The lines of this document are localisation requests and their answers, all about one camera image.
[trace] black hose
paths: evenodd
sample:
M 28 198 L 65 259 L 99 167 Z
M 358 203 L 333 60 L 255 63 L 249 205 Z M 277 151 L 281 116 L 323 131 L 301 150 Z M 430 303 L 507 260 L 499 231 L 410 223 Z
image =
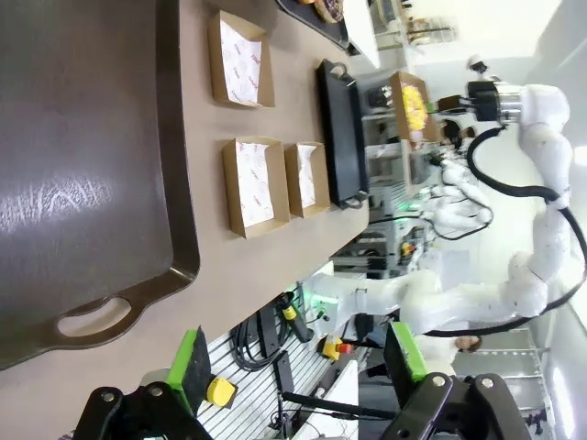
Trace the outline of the black hose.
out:
M 506 195 L 511 195 L 512 197 L 540 197 L 544 199 L 544 201 L 548 204 L 549 202 L 554 202 L 559 198 L 559 195 L 551 190 L 550 188 L 544 186 L 513 186 L 508 185 L 506 183 L 502 183 L 497 181 L 485 173 L 481 172 L 477 165 L 475 164 L 474 160 L 474 153 L 475 149 L 481 145 L 481 143 L 487 139 L 495 138 L 498 136 L 503 127 L 492 128 L 489 130 L 484 131 L 479 136 L 477 136 L 469 145 L 469 150 L 467 151 L 467 164 L 469 165 L 469 169 L 471 170 L 472 174 L 480 181 L 485 183 L 490 188 L 493 188 L 499 193 L 503 193 Z M 540 314 L 543 315 L 551 310 L 557 309 L 561 307 L 561 305 L 567 303 L 570 298 L 579 290 L 579 288 L 583 285 L 585 280 L 587 279 L 587 243 L 585 242 L 585 236 L 581 231 L 581 227 L 579 226 L 579 222 L 572 214 L 568 207 L 562 208 L 559 212 L 565 217 L 565 219 L 569 222 L 570 228 L 572 229 L 573 233 L 577 237 L 579 241 L 579 247 L 581 248 L 581 253 L 583 254 L 583 261 L 584 261 L 584 270 L 581 277 L 581 280 L 574 285 L 567 293 L 562 295 L 555 301 L 549 302 L 546 308 Z M 440 330 L 433 330 L 431 332 L 426 333 L 427 336 L 435 336 L 435 337 L 458 337 L 458 336 L 487 336 L 492 335 L 494 333 L 502 333 L 512 330 L 514 328 L 519 327 L 520 325 L 526 324 L 533 318 L 518 318 L 510 321 L 508 323 L 500 324 L 500 325 L 493 325 L 491 327 L 485 328 L 477 328 L 471 330 L 453 330 L 453 331 L 440 331 Z

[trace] fluorescent light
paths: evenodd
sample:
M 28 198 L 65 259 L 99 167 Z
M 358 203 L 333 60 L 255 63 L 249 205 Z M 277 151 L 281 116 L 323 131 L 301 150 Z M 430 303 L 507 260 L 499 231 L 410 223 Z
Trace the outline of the fluorescent light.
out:
M 573 150 L 575 164 L 587 166 L 587 146 L 576 147 Z
M 565 383 L 560 369 L 555 367 L 552 372 L 554 382 L 554 393 L 557 396 L 559 419 L 562 420 L 562 430 L 570 440 L 572 433 L 575 431 L 575 416 L 572 413 L 572 404 L 570 403 L 569 389 Z

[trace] tray handle hole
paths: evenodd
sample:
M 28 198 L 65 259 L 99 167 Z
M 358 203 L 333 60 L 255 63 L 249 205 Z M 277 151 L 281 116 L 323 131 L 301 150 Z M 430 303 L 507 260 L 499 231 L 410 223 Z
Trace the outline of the tray handle hole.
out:
M 93 335 L 116 325 L 128 312 L 130 304 L 127 300 L 113 298 L 93 312 L 61 318 L 57 328 L 70 337 Z

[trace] yellow food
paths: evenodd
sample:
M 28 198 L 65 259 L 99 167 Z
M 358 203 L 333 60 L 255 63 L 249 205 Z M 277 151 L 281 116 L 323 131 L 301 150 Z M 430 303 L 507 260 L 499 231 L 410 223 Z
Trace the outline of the yellow food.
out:
M 420 131 L 426 126 L 428 113 L 422 94 L 413 85 L 404 85 L 402 87 L 402 96 L 404 98 L 405 115 L 407 116 L 407 125 L 410 131 Z

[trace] workbench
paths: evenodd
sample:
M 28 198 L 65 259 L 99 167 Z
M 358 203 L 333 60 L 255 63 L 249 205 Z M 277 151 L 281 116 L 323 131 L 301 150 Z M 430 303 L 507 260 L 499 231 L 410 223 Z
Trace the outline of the workbench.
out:
M 75 427 L 90 392 L 100 386 L 133 391 L 151 370 L 169 367 L 185 330 L 201 325 L 209 341 L 308 276 L 368 223 L 360 210 L 332 208 L 294 218 L 253 239 L 229 230 L 220 149 L 235 136 L 284 143 L 322 140 L 315 68 L 344 52 L 278 12 L 273 0 L 181 1 L 183 118 L 202 266 L 184 291 L 150 307 L 116 341 L 80 351 L 52 351 L 0 372 L 0 437 L 57 439 Z M 206 26 L 221 7 L 271 35 L 276 106 L 237 109 L 211 95 Z

